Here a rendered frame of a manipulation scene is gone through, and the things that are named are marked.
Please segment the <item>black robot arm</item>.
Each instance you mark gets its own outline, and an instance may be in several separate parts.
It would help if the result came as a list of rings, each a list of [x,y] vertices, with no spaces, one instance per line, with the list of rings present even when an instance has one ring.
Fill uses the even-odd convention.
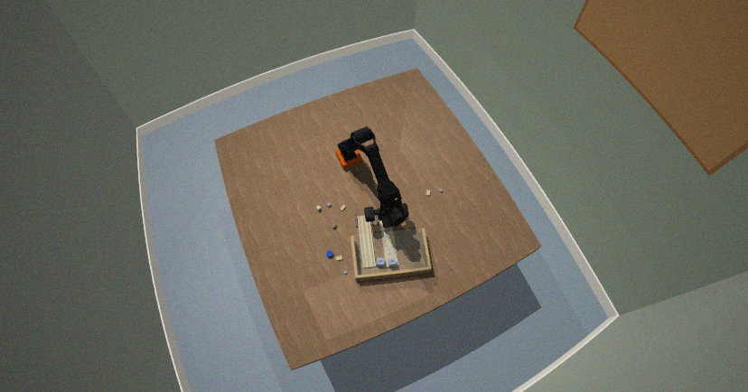
[[[356,158],[357,155],[354,151],[358,149],[368,156],[369,162],[378,181],[377,190],[380,207],[387,212],[381,212],[379,214],[379,217],[382,219],[383,228],[390,228],[404,223],[406,217],[398,207],[398,205],[402,203],[402,197],[395,183],[388,178],[388,174],[379,154],[379,147],[376,144],[375,135],[370,128],[363,127],[362,129],[352,132],[350,137],[351,138],[339,142],[337,144],[338,148],[340,149],[344,162]],[[362,143],[371,139],[374,140],[374,144],[367,146],[362,145]],[[395,200],[396,198],[397,200]]]

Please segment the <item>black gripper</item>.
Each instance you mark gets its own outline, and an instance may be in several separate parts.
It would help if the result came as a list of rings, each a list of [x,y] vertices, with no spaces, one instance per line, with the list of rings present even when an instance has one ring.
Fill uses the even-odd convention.
[[[408,218],[409,217],[409,212],[408,212],[407,204],[406,203],[401,203],[401,204],[398,205],[398,207],[402,210],[402,212],[405,215],[405,217]],[[378,215],[379,216],[379,214],[381,212],[382,213],[383,212],[387,213],[381,207],[380,207],[380,209],[377,209],[377,210],[374,210],[373,207],[367,207],[367,208],[365,208],[364,209],[364,213],[365,213],[365,220],[366,220],[366,222],[375,221],[375,216],[374,215]]]

